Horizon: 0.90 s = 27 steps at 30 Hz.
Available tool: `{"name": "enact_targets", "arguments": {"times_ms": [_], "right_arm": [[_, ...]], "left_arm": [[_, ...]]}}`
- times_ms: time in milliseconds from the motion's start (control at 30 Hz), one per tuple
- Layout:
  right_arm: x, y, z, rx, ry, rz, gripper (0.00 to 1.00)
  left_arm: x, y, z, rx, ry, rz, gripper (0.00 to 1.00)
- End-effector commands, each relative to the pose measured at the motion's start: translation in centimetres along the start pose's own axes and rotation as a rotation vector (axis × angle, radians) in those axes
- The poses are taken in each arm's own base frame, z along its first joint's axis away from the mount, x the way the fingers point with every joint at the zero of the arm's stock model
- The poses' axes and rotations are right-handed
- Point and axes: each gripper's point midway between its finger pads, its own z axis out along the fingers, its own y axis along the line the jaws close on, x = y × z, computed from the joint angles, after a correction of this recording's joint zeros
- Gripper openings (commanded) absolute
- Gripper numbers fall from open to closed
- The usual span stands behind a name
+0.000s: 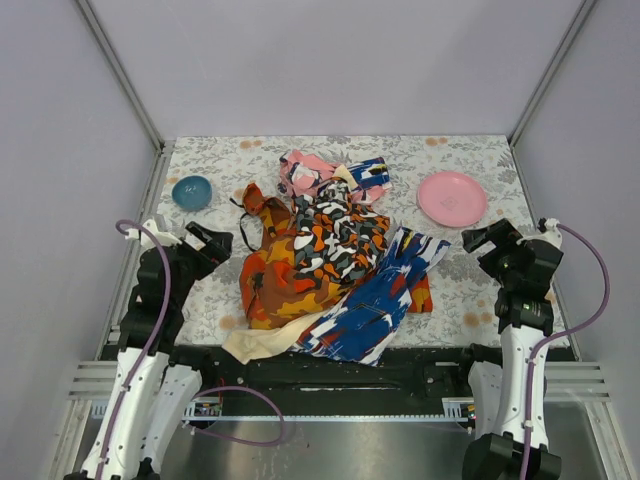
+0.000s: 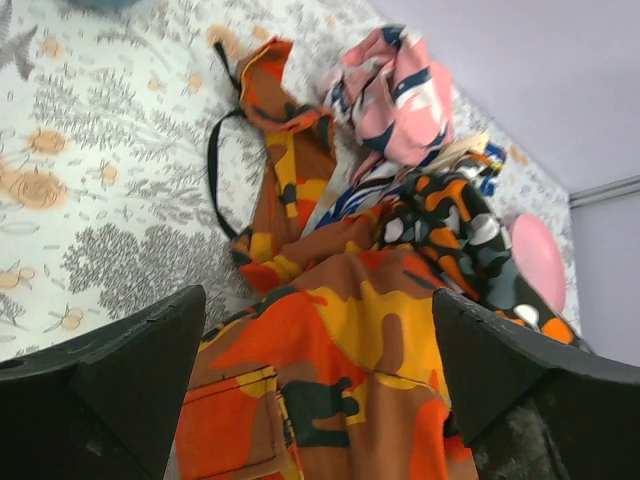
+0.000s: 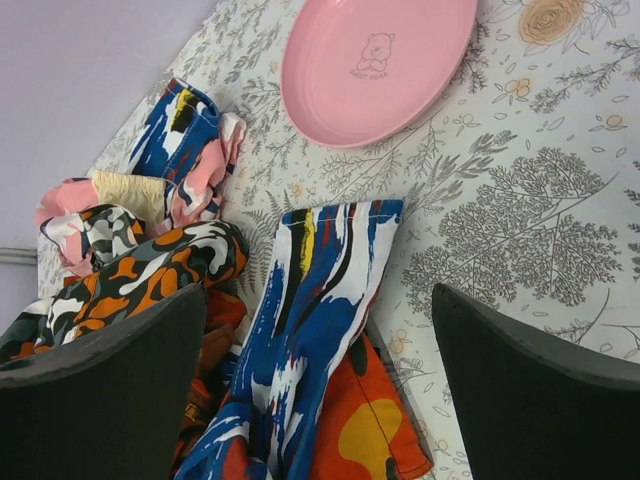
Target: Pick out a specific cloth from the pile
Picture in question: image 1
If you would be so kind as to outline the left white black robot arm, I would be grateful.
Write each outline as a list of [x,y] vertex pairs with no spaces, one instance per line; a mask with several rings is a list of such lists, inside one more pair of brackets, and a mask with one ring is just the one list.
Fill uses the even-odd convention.
[[212,370],[206,349],[175,341],[192,287],[230,258],[232,233],[190,222],[187,232],[202,243],[194,247],[154,219],[122,219],[116,229],[143,252],[121,321],[106,412],[73,479],[159,478],[174,431]]

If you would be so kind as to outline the cream beige cloth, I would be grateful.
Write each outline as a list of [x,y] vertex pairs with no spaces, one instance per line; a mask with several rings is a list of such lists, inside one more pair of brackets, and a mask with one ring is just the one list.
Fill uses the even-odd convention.
[[322,312],[304,315],[283,327],[270,330],[235,330],[222,344],[222,349],[242,365],[253,360],[275,357],[293,346],[302,333],[322,315]]

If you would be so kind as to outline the blue white patterned cloth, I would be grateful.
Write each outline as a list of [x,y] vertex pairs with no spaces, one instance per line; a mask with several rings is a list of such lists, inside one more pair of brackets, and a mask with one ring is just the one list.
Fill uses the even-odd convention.
[[323,313],[291,347],[296,353],[375,366],[410,310],[429,312],[428,272],[451,243],[399,227],[372,274]]

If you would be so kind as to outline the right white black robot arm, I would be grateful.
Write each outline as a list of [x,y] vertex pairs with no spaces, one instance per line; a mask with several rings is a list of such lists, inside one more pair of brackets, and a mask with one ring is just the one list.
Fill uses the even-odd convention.
[[538,234],[522,235],[508,220],[465,230],[463,248],[487,243],[480,268],[500,288],[494,305],[501,360],[470,349],[468,383],[475,407],[475,439],[464,455],[465,479],[557,479],[562,460],[550,453],[544,419],[545,363],[554,311],[547,294],[562,260],[562,234],[543,219]]

